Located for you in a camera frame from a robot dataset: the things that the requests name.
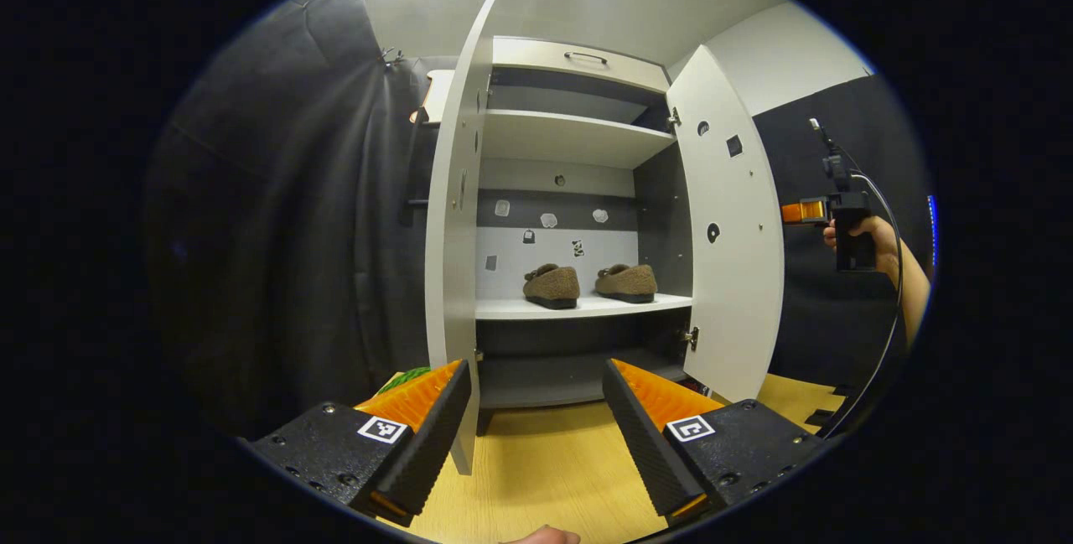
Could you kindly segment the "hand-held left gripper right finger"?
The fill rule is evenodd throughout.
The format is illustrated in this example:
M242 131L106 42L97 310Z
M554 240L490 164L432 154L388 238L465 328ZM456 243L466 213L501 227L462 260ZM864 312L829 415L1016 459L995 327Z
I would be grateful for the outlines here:
M609 406L656 514L693 521L758 497L827 451L755 399L722 405L629 362L602 374Z

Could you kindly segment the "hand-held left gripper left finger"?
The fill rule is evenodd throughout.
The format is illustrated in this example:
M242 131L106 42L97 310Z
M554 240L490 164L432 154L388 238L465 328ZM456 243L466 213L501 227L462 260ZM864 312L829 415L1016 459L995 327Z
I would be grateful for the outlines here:
M367 402L322 402L250 443L295 483L402 527L422 513L464 422L468 361L413 377Z

